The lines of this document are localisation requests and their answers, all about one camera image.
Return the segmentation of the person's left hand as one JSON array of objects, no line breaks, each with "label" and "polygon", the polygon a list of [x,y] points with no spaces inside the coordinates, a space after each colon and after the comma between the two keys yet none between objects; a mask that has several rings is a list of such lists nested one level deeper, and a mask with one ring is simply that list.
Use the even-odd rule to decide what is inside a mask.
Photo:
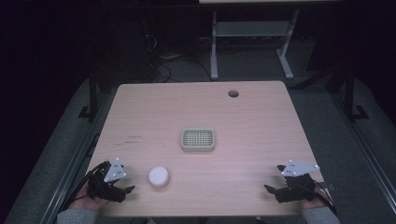
[{"label": "person's left hand", "polygon": [[69,209],[88,209],[98,211],[102,209],[107,203],[107,200],[100,198],[91,198],[87,195],[89,184],[85,183],[78,191],[76,197],[72,200]]}]

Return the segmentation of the beige grid soap dish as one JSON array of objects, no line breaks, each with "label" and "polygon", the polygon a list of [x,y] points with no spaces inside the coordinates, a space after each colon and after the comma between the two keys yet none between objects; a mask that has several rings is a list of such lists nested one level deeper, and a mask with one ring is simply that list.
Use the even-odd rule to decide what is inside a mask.
[{"label": "beige grid soap dish", "polygon": [[180,145],[185,152],[211,152],[215,149],[215,132],[206,128],[184,129]]}]

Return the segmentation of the grey metal floor rail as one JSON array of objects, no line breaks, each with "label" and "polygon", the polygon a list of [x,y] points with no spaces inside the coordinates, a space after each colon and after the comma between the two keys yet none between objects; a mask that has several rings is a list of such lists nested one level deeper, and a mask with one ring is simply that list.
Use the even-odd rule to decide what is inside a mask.
[{"label": "grey metal floor rail", "polygon": [[78,91],[66,108],[45,150],[40,165],[44,178],[43,196],[49,196],[43,205],[44,213],[38,224],[54,224],[57,214],[74,190],[79,178],[85,175],[89,163],[87,155],[92,151],[102,131],[106,116],[115,97],[115,91],[99,92],[98,111],[93,118],[80,116],[90,102],[88,91]]},{"label": "grey metal floor rail", "polygon": [[373,153],[369,143],[364,138],[361,130],[357,126],[354,115],[349,116],[347,114],[347,112],[345,111],[344,102],[339,96],[337,96],[336,94],[331,94],[330,97],[336,109],[345,121],[346,126],[351,131],[356,142],[358,143],[360,150],[369,165],[369,169],[373,173],[373,177],[377,182],[377,185],[380,187],[393,213],[396,214],[396,188],[394,188],[391,184],[388,176],[384,172],[375,154]]}]

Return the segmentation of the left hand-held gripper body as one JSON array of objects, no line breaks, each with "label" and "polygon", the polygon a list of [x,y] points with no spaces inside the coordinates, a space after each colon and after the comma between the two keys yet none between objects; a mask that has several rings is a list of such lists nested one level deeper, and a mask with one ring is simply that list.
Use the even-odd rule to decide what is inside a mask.
[{"label": "left hand-held gripper body", "polygon": [[126,173],[119,158],[113,162],[100,163],[89,177],[88,195],[91,198],[121,203],[126,198],[127,189],[120,189],[115,184],[125,176]]}]

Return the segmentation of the person's right hand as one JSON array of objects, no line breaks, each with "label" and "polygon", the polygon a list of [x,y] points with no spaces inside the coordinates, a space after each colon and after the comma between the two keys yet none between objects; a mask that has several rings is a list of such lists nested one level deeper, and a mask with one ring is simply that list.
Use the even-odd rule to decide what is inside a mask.
[{"label": "person's right hand", "polygon": [[[326,194],[325,194],[322,190],[320,190],[320,189],[318,189],[318,188],[315,188],[315,193],[321,195],[321,196],[322,196],[323,198],[325,198],[325,199],[328,199],[328,197],[326,196]],[[308,201],[308,200],[301,200],[301,201],[300,201],[300,205],[301,205],[301,207],[302,207],[303,209],[313,209],[313,208],[318,208],[318,207],[324,207],[324,206],[325,206],[325,203],[324,203],[321,199],[315,197],[315,198],[312,199],[311,201]]]}]

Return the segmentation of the black metal stand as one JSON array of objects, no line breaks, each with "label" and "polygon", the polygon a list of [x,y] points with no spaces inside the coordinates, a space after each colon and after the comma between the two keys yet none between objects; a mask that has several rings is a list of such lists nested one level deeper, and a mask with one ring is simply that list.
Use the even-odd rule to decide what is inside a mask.
[{"label": "black metal stand", "polygon": [[368,115],[361,105],[354,105],[354,90],[355,78],[352,68],[349,64],[344,65],[345,77],[345,98],[344,98],[344,112],[346,117],[352,123],[357,119],[368,119]]},{"label": "black metal stand", "polygon": [[94,73],[90,73],[89,76],[89,103],[81,108],[78,116],[92,121],[97,113],[97,86]]}]

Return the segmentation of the white metal desk frame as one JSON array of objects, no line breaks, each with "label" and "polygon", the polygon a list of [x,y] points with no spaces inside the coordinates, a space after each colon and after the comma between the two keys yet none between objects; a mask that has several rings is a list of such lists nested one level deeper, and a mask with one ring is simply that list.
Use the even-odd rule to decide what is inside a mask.
[{"label": "white metal desk frame", "polygon": [[287,59],[287,51],[299,16],[299,10],[292,12],[288,21],[218,21],[213,13],[210,51],[210,78],[219,79],[217,39],[219,37],[283,37],[284,43],[276,50],[277,58],[286,79],[294,79]]}]

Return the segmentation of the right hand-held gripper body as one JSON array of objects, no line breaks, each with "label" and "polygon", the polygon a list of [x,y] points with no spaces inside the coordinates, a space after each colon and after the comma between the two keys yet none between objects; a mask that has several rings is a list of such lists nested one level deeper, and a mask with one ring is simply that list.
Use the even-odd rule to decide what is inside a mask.
[{"label": "right hand-held gripper body", "polygon": [[316,184],[310,174],[318,171],[319,166],[293,160],[289,160],[285,166],[285,170],[280,173],[286,179],[286,187],[276,190],[276,200],[279,203],[288,203],[314,199]]}]

